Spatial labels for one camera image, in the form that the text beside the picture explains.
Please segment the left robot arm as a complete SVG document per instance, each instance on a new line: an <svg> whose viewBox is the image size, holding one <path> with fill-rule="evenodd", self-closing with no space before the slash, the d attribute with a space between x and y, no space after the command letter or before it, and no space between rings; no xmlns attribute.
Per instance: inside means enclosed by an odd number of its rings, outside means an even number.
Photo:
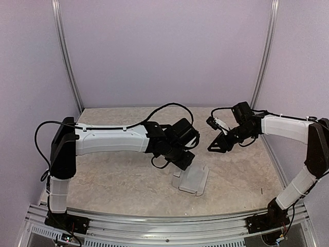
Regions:
<svg viewBox="0 0 329 247"><path fill-rule="evenodd" d="M143 121L132 126L92 126L66 117L51 143L48 205L52 221L62 229L72 224L66 213L67 197L69 182L77 171L77 156L118 151L151 153L186 170L195 157L191 149L198 142L199 132L185 118L173 125Z"/></svg>

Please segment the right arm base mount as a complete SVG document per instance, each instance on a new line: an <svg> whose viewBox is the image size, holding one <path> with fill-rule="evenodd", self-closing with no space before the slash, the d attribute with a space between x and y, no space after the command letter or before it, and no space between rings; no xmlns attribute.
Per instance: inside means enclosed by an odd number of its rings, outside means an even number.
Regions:
<svg viewBox="0 0 329 247"><path fill-rule="evenodd" d="M268 214L253 215L246 218L246 225L249 234L268 231L290 224L288 215L279 218L271 218Z"/></svg>

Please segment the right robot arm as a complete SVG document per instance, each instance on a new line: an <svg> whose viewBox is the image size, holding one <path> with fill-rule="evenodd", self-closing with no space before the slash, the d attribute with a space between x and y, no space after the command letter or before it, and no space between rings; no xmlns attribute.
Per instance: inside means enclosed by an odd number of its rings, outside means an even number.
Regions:
<svg viewBox="0 0 329 247"><path fill-rule="evenodd" d="M271 210L263 217L267 228L274 228L283 220L281 211L288 210L301 198L307 196L312 188L328 175L328 119L315 117L295 117L276 114L268 110L254 110L243 101L229 107L236 126L229 127L223 120L214 116L220 108L211 111L206 120L218 136L208 147L210 152L227 153L234 146L248 147L246 140L254 143L260 136L284 139L303 148L305 154L300 159L300 171L291 178L290 183L269 204Z"/></svg>

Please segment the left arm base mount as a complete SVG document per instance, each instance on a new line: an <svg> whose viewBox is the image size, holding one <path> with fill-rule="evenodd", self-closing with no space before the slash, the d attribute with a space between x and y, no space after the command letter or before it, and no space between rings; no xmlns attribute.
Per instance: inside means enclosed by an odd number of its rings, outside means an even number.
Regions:
<svg viewBox="0 0 329 247"><path fill-rule="evenodd" d="M45 224L70 233L86 235L90 219L70 214L48 214Z"/></svg>

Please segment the white paper box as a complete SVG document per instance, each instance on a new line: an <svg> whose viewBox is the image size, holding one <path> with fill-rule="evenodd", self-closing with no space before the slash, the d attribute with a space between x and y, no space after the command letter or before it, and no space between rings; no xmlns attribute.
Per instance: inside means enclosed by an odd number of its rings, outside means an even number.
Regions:
<svg viewBox="0 0 329 247"><path fill-rule="evenodd" d="M176 168L172 177L172 186L180 191L199 197L203 195L209 174L209 168L192 164L186 170Z"/></svg>

